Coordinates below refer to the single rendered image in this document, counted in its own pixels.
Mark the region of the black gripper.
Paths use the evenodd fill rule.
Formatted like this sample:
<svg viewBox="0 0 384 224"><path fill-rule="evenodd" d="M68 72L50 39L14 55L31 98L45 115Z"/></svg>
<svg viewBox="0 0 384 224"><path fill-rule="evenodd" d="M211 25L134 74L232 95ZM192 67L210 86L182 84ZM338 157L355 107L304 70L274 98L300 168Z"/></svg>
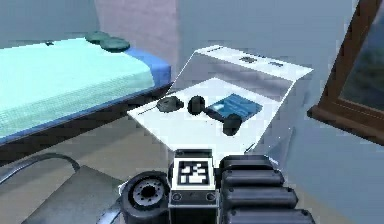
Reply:
<svg viewBox="0 0 384 224"><path fill-rule="evenodd" d="M167 174L145 171L119 187L125 224L169 224Z"/></svg>

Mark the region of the grey chair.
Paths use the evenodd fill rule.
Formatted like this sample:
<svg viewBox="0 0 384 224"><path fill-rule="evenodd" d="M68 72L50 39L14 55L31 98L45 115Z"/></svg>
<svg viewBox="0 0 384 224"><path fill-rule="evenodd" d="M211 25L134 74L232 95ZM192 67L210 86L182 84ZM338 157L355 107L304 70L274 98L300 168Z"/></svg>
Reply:
<svg viewBox="0 0 384 224"><path fill-rule="evenodd" d="M57 188L21 224L116 224L120 215L119 179L58 153L21 160L0 175L0 185L20 171L49 159L71 164L74 174Z"/></svg>

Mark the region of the dark grey bowl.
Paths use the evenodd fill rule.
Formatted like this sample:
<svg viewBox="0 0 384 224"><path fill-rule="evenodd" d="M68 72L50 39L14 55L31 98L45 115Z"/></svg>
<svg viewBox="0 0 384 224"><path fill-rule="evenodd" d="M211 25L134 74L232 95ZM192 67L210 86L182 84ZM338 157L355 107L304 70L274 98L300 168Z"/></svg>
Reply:
<svg viewBox="0 0 384 224"><path fill-rule="evenodd" d="M160 112L170 113L183 108L184 103L176 96L170 96L160 99L156 107Z"/></svg>

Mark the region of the thin dark pen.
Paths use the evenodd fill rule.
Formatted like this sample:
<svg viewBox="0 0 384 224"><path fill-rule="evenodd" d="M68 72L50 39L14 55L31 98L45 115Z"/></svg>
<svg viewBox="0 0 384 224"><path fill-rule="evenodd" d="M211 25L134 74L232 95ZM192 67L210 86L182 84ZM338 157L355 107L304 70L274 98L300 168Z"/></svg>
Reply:
<svg viewBox="0 0 384 224"><path fill-rule="evenodd" d="M151 110L154 110L154 109L158 109L157 106L154 106L154 107L152 107L152 108L149 108L149 109L146 109L146 110L144 110L144 111L141 111L141 112L137 113L137 115L144 114L144 113L146 113L146 112L148 112L148 111L151 111Z"/></svg>

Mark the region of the white desk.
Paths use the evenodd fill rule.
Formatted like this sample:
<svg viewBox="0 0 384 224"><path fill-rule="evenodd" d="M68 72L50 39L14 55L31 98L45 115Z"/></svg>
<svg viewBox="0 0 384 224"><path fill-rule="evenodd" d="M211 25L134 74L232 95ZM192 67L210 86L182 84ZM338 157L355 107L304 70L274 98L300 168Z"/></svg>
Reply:
<svg viewBox="0 0 384 224"><path fill-rule="evenodd" d="M182 108L151 102L128 115L172 151L208 148L216 160L286 151L312 72L213 45L194 51L169 89Z"/></svg>

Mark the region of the blue book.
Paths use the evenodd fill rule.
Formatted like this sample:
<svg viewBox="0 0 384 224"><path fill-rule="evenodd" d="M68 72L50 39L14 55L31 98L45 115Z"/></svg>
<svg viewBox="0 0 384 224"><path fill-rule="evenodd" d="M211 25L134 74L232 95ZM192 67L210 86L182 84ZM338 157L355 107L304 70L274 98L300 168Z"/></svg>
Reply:
<svg viewBox="0 0 384 224"><path fill-rule="evenodd" d="M230 114L237 114L246 121L262 110L263 106L241 97L231 94L204 109L204 113L212 119L223 122Z"/></svg>

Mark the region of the bed with turquoise cover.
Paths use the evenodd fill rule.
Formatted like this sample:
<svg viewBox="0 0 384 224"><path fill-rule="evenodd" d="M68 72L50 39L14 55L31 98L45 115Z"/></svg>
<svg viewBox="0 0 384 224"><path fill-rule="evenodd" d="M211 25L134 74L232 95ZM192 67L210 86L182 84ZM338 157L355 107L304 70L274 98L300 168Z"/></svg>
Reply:
<svg viewBox="0 0 384 224"><path fill-rule="evenodd" d="M0 49L0 166L120 116L171 83L171 66L130 48L84 38Z"/></svg>

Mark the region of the dark green pillow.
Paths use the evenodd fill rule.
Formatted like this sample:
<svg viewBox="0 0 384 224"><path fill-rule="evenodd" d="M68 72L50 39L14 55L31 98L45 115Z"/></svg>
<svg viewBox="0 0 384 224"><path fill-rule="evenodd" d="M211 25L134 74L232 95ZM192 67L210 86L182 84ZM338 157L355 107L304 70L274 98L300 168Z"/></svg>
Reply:
<svg viewBox="0 0 384 224"><path fill-rule="evenodd" d="M118 37L110 37L100 42L100 47L108 52L121 53L130 48L130 43Z"/></svg>
<svg viewBox="0 0 384 224"><path fill-rule="evenodd" d="M85 35L85 40L91 44L99 45L103 40L110 37L109 34L102 31L94 31Z"/></svg>

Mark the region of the brown framed window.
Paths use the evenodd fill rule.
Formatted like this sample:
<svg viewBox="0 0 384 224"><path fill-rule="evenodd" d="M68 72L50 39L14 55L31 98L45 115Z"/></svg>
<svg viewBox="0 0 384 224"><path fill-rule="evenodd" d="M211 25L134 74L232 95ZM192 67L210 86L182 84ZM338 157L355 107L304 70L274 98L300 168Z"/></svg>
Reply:
<svg viewBox="0 0 384 224"><path fill-rule="evenodd" d="M384 0L358 0L321 98L307 116L384 146Z"/></svg>

